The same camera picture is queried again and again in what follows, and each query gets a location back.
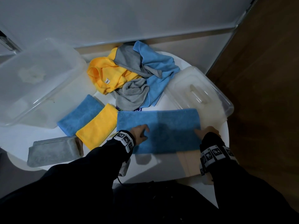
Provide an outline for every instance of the black sleeve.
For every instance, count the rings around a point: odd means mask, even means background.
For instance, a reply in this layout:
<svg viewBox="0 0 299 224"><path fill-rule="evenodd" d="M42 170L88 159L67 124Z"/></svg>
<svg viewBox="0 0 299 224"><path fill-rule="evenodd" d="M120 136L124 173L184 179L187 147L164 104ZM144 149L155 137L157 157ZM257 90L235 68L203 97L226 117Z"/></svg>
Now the black sleeve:
<svg viewBox="0 0 299 224"><path fill-rule="evenodd" d="M208 147L224 145L222 139L210 132L202 140L200 150ZM254 214L260 216L298 215L287 203L285 198L267 182L247 173L229 157L218 160L209 165L207 170L214 181L215 195L220 210L227 211L227 215Z"/></svg>
<svg viewBox="0 0 299 224"><path fill-rule="evenodd" d="M47 209L53 206L73 210L85 206L88 211L107 215L111 210L113 181L118 177L123 162L133 152L116 139L90 151L86 157L68 164L51 167L38 181L24 186L0 199L2 209Z"/></svg>

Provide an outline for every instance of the person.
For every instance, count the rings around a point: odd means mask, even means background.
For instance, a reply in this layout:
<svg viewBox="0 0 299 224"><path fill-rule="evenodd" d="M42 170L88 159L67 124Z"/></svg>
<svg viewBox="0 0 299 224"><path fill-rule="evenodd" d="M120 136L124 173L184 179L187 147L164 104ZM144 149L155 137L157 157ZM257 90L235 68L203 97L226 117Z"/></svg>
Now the person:
<svg viewBox="0 0 299 224"><path fill-rule="evenodd" d="M194 188L176 181L125 184L112 190L123 162L132 155L133 147L147 139L147 125L119 131L102 147L86 157L68 164L51 167L38 181L24 186L0 200L0 211L34 209L51 211L54 216L79 217L85 210L97 221L129 223L199 223L203 220L233 220L235 217L298 217L281 193L265 181L248 174L238 163L225 158L215 159L206 171L213 177L215 207ZM224 142L213 127L200 131L200 151Z"/></svg>

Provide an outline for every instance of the blue towel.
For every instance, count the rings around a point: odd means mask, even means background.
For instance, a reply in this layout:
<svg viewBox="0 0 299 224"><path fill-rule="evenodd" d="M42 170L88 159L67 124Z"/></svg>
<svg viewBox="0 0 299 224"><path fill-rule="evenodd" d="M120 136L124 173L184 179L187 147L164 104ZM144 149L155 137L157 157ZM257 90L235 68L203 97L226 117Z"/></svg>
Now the blue towel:
<svg viewBox="0 0 299 224"><path fill-rule="evenodd" d="M69 137L88 124L104 108L93 96L87 97L71 113L60 120L57 125Z"/></svg>
<svg viewBox="0 0 299 224"><path fill-rule="evenodd" d="M200 129L196 109L118 112L118 131L129 131L132 127L142 124L147 124L150 132L144 132L148 139L134 148L134 154L175 153L199 149L201 140L193 131L194 128Z"/></svg>
<svg viewBox="0 0 299 224"><path fill-rule="evenodd" d="M167 86L170 79L174 77L174 74L180 71L180 68L174 64L174 59L171 56L159 54L141 41L135 42L133 50L140 53L143 65L156 70L162 70L161 79L155 75L147 79L146 84L149 85L150 91L141 108L149 107L151 105L155 106L159 101L164 88Z"/></svg>

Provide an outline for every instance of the hand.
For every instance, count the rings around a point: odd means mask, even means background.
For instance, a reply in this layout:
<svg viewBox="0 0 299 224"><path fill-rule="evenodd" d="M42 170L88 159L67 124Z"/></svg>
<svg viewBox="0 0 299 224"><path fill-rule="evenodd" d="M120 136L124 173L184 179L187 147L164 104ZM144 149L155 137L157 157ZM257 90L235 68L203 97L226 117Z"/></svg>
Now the hand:
<svg viewBox="0 0 299 224"><path fill-rule="evenodd" d="M142 142L146 141L147 140L147 137L144 136L144 131L147 131L149 132L150 129L149 127L146 125L146 124L143 124L143 125L139 125L139 126L136 126L136 127L133 127L131 130L130 130L130 133L134 136L135 138L135 141L136 141L136 145L140 145Z"/></svg>
<svg viewBox="0 0 299 224"><path fill-rule="evenodd" d="M202 140L204 138L204 136L209 133L209 132L213 132L215 134L217 134L219 137L221 137L219 135L219 131L216 130L214 127L206 127L205 129L203 129L202 131L201 130L198 130L198 129L194 129L194 132L195 134Z"/></svg>

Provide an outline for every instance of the folded yellow towel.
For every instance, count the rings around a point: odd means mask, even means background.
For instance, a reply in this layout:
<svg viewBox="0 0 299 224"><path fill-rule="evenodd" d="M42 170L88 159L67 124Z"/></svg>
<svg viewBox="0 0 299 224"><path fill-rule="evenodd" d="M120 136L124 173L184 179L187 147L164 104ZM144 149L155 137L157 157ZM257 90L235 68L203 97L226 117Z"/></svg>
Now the folded yellow towel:
<svg viewBox="0 0 299 224"><path fill-rule="evenodd" d="M99 147L111 134L117 124L117 109L107 104L88 124L77 131L76 135L90 149Z"/></svg>
<svg viewBox="0 0 299 224"><path fill-rule="evenodd" d="M102 94L111 93L139 76L132 71L116 65L115 59L117 48L112 49L108 57L98 57L93 59L87 69L87 74L97 90Z"/></svg>

